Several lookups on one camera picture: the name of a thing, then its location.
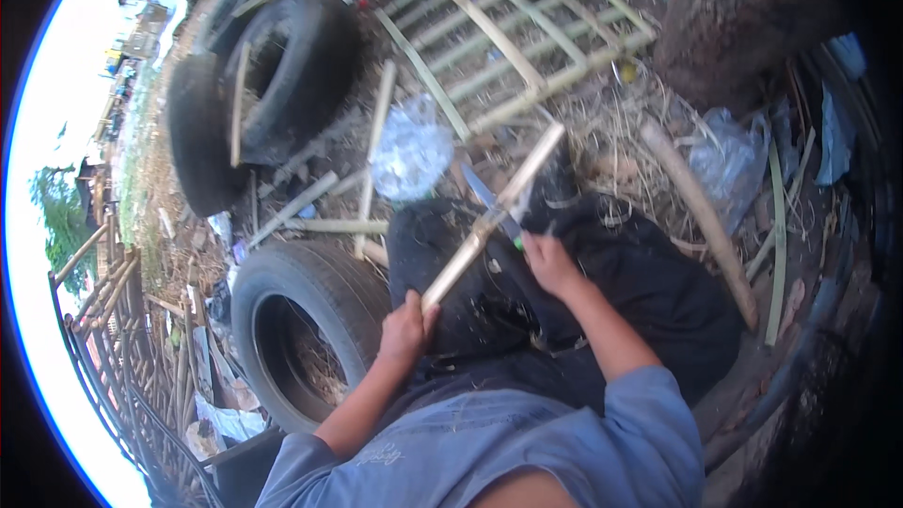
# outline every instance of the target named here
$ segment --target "black tire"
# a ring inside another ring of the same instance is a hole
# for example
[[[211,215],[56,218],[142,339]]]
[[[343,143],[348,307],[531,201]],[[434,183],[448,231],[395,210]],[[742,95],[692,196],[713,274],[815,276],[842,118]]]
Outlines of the black tire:
[[[213,54],[176,65],[166,107],[173,165],[185,200],[197,216],[232,207],[247,184],[247,167],[232,168],[225,105]]]
[[[232,330],[248,383],[281,428],[310,432],[333,411],[300,365],[299,330],[331,346],[350,389],[376,359],[389,311],[385,283],[336,248],[272,243],[247,258],[232,290]]]
[[[260,6],[254,7],[239,17],[232,17],[232,11],[248,0],[218,0],[217,5],[201,22],[197,37],[192,45],[192,52],[201,54],[209,51],[223,60],[229,59],[235,43],[245,31]]]
[[[341,0],[270,3],[232,51],[224,73],[227,91],[235,90],[244,43],[251,46],[245,87],[259,101],[242,124],[242,160],[279,165],[332,121],[354,80],[360,32],[353,10]],[[227,94],[229,104],[233,98]]]

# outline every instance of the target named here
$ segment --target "blue cloth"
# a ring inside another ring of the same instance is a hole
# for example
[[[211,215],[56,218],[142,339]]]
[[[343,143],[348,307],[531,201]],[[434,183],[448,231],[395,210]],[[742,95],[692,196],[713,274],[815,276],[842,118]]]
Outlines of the blue cloth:
[[[610,382],[605,412],[524,390],[468,392],[405,414],[347,463],[291,434],[257,506],[463,508],[522,469],[547,470],[584,508],[700,505],[702,445],[670,371]]]

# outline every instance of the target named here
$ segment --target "knife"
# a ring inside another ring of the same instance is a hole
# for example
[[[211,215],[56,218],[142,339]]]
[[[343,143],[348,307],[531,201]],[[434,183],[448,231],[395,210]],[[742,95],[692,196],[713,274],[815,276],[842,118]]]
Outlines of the knife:
[[[473,169],[470,168],[468,164],[461,163],[460,170],[464,175],[464,179],[467,180],[467,184],[473,189],[473,193],[480,199],[480,202],[486,205],[486,208],[490,210],[497,210],[496,196],[493,195],[490,188],[480,180]],[[505,216],[505,219],[501,221],[499,227],[501,227],[505,235],[511,239],[518,250],[524,251],[524,245],[520,240],[521,227],[519,223],[515,222],[510,215],[507,215]]]

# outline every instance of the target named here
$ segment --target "tree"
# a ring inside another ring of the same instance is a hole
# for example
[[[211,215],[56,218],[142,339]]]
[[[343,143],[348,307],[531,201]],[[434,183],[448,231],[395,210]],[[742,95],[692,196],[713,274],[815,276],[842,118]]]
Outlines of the tree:
[[[34,174],[31,182],[32,203],[38,206],[44,216],[44,227],[47,229],[44,252],[53,270],[62,269],[90,237],[79,191],[66,182],[66,175],[74,172],[74,165],[45,167]],[[63,286],[71,294],[78,296],[79,291],[85,287],[87,271],[90,270],[96,276],[95,255],[93,249],[88,252],[63,281]]]
[[[654,63],[697,109],[745,111],[757,75],[849,28],[838,0],[670,0]]]

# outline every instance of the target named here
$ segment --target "white plastic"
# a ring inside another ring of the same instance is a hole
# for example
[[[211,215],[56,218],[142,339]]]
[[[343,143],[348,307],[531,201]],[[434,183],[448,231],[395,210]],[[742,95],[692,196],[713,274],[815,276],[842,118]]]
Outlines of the white plastic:
[[[373,186],[389,200],[423,198],[453,155],[452,130],[436,122],[433,97],[413,97],[389,111],[373,154]]]

